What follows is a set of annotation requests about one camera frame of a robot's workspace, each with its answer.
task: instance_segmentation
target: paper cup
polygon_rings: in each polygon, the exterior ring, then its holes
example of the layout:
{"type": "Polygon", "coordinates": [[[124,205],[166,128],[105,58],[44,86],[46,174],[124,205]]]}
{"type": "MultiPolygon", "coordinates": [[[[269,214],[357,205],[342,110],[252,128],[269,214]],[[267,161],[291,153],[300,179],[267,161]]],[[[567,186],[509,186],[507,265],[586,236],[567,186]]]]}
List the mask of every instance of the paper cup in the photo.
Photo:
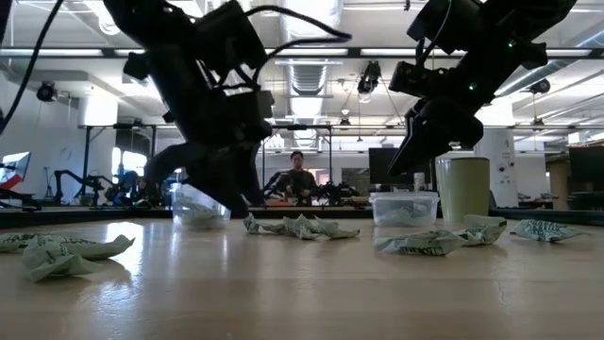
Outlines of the paper cup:
{"type": "Polygon", "coordinates": [[[489,214],[489,160],[442,159],[436,164],[436,181],[446,223],[463,222],[467,214],[489,214]]]}

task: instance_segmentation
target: monitor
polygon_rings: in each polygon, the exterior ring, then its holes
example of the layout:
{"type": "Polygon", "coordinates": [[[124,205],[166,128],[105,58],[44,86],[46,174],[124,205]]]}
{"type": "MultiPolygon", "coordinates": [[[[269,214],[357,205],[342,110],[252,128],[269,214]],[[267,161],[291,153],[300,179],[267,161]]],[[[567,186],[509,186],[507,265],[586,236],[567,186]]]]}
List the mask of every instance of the monitor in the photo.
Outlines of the monitor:
{"type": "Polygon", "coordinates": [[[31,152],[21,152],[3,157],[0,166],[0,184],[12,183],[10,185],[12,187],[24,181],[30,156],[31,152]]]}
{"type": "Polygon", "coordinates": [[[571,147],[568,155],[573,181],[604,181],[604,146],[571,147]]]}
{"type": "Polygon", "coordinates": [[[371,184],[407,185],[412,187],[413,174],[423,172],[426,183],[430,183],[430,162],[418,164],[400,176],[388,175],[388,166],[396,155],[398,148],[369,148],[369,182],[371,184]]]}

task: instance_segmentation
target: black robotic arm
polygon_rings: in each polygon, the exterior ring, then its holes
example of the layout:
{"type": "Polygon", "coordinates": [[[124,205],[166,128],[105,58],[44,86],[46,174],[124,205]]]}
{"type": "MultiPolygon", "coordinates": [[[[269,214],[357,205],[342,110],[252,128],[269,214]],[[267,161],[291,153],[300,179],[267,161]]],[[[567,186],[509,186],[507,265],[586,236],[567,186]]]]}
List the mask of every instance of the black robotic arm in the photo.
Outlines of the black robotic arm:
{"type": "Polygon", "coordinates": [[[262,204],[256,171],[260,142],[271,136],[265,118],[272,117],[274,99],[257,83],[261,67],[280,50],[298,43],[344,43],[352,37],[285,8],[264,6],[243,12],[232,0],[203,18],[192,18],[164,0],[104,0],[114,22],[143,47],[130,54],[125,73],[151,76],[185,144],[172,145],[145,166],[145,178],[158,183],[185,167],[187,183],[235,213],[262,204]],[[247,16],[276,10],[319,26],[335,38],[288,42],[266,55],[247,16]],[[241,68],[255,69],[252,77],[241,68]],[[244,81],[225,86],[231,71],[244,81]],[[227,95],[225,89],[247,88],[227,95]]]}
{"type": "Polygon", "coordinates": [[[390,175],[444,154],[452,142],[474,146],[483,128],[476,112],[519,66],[546,65],[545,44],[531,41],[564,19],[576,2],[429,0],[407,32],[419,42],[417,62],[399,62],[389,86],[420,97],[405,116],[407,135],[390,175]],[[425,38],[431,40],[426,50],[425,38]],[[467,53],[456,67],[427,70],[424,62],[435,46],[447,54],[467,53]]]}

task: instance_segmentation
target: plastic bowl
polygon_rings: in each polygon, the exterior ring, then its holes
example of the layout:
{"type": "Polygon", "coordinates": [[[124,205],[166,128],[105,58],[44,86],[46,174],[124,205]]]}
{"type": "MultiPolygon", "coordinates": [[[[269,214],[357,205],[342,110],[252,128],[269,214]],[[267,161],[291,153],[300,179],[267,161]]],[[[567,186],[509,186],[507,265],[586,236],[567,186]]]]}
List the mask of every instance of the plastic bowl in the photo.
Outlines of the plastic bowl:
{"type": "Polygon", "coordinates": [[[230,210],[190,185],[172,188],[173,220],[196,229],[223,228],[230,220],[230,210]]]}
{"type": "Polygon", "coordinates": [[[372,193],[378,227],[421,227],[436,222],[438,193],[372,193]]]}

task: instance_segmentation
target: person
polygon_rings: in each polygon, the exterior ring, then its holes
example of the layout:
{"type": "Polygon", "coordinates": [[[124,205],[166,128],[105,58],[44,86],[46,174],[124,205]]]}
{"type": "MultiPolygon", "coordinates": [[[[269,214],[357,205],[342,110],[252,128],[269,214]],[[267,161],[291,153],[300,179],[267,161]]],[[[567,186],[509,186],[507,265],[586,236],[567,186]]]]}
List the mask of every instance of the person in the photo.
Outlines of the person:
{"type": "Polygon", "coordinates": [[[300,205],[312,205],[312,191],[316,189],[317,184],[314,181],[314,176],[304,170],[304,154],[302,151],[294,151],[290,155],[290,161],[292,161],[293,168],[287,172],[289,176],[290,184],[287,185],[286,189],[289,194],[299,196],[302,201],[298,201],[300,205]]]}

